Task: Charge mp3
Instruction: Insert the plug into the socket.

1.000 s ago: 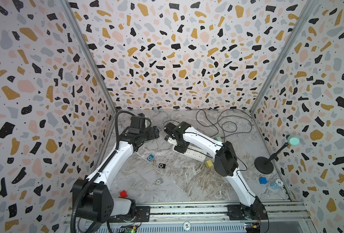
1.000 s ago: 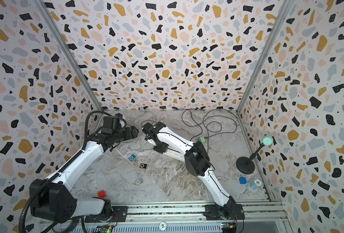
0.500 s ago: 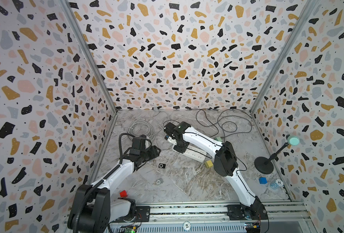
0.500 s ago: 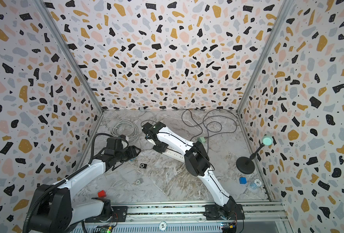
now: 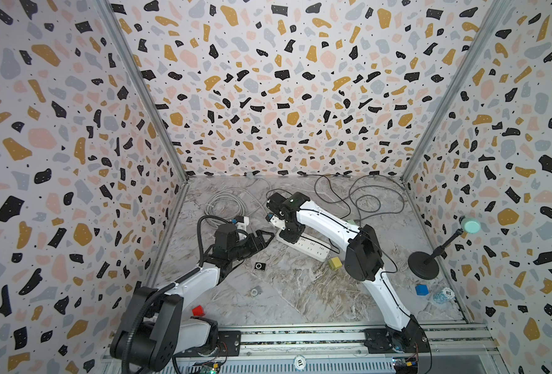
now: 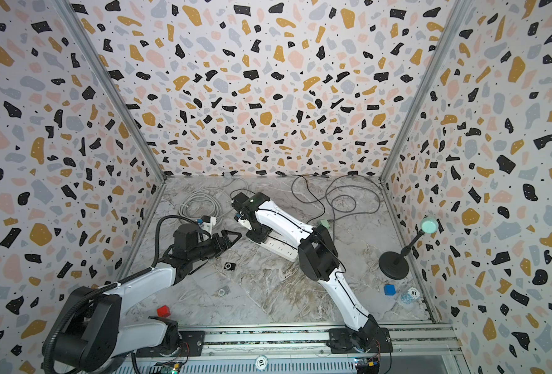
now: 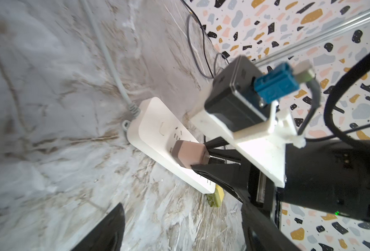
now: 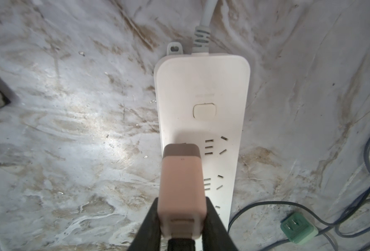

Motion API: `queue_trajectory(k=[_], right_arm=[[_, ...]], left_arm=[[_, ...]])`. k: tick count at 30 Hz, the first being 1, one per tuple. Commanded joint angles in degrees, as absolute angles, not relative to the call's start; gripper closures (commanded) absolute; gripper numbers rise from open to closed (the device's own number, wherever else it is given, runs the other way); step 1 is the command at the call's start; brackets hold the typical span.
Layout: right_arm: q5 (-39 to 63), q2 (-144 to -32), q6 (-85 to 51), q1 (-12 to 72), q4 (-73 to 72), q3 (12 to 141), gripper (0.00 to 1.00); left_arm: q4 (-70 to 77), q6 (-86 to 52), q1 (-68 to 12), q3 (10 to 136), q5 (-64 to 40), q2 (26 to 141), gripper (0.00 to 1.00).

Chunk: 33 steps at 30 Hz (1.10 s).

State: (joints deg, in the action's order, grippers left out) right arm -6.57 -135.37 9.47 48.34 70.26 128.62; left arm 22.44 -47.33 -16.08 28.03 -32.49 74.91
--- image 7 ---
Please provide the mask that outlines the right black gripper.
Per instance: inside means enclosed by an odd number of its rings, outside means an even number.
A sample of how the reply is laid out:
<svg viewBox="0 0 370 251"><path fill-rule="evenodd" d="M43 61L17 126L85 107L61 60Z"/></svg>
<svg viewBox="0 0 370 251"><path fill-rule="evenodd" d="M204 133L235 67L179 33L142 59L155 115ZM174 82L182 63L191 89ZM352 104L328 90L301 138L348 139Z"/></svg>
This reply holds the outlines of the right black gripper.
<svg viewBox="0 0 370 251"><path fill-rule="evenodd" d="M193 165L197 174L222 187L240 202L249 202L265 216L281 216L278 188L254 164L244 158L222 137L204 142L214 158L240 164Z"/></svg>

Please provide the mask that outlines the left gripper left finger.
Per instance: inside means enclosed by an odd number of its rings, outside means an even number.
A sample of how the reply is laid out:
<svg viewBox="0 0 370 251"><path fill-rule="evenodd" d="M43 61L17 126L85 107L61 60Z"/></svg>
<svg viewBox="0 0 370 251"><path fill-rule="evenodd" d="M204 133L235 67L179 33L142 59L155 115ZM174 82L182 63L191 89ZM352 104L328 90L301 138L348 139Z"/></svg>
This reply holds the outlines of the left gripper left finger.
<svg viewBox="0 0 370 251"><path fill-rule="evenodd" d="M125 230L125 212L119 203L72 251L119 251Z"/></svg>

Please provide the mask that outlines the pink USB charger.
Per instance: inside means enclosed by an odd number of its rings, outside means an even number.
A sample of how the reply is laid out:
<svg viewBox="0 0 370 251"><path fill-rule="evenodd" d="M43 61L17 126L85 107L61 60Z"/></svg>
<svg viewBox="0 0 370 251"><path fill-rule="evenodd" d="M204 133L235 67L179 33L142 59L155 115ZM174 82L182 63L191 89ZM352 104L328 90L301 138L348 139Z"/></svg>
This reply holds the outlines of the pink USB charger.
<svg viewBox="0 0 370 251"><path fill-rule="evenodd" d="M179 140L171 152L174 160L183 168L192 169L193 165L208 164L210 154L204 144Z"/></svg>

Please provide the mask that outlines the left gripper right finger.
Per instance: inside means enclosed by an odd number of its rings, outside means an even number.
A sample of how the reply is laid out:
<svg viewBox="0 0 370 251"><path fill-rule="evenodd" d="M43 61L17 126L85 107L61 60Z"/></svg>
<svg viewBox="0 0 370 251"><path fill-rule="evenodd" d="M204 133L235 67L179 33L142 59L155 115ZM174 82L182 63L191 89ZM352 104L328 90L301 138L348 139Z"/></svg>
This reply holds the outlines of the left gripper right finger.
<svg viewBox="0 0 370 251"><path fill-rule="evenodd" d="M275 224L264 216L254 205L241 207L242 230L247 251L298 251Z"/></svg>

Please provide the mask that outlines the white power strip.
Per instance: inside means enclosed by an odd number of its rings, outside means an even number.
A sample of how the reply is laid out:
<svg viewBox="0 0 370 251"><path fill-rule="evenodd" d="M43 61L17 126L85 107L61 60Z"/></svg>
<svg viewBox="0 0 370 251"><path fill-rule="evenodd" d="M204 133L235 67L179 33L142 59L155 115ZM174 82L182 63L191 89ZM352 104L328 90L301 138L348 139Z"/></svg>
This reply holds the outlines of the white power strip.
<svg viewBox="0 0 370 251"><path fill-rule="evenodd" d="M197 139L158 97L142 101L140 110L126 131L128 141L200 193L214 193L214 182L181 167L171 154L178 140L197 143Z"/></svg>

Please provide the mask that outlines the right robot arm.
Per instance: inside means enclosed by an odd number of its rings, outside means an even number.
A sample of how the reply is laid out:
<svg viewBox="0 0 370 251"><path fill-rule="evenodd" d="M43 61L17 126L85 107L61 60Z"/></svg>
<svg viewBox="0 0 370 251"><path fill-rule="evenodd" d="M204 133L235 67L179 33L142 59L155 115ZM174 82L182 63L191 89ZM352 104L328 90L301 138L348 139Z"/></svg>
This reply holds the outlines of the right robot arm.
<svg viewBox="0 0 370 251"><path fill-rule="evenodd" d="M331 137L308 139L302 149L285 150L285 188L267 181L264 202L259 200L262 172L236 150L223 150L226 141L216 138L207 143L212 158L192 170L216 182L246 207L264 216L279 215L279 204L286 202L370 223L370 140L355 140L336 128L332 111L340 97L370 71L370 53L336 84L326 102L324 119Z"/></svg>

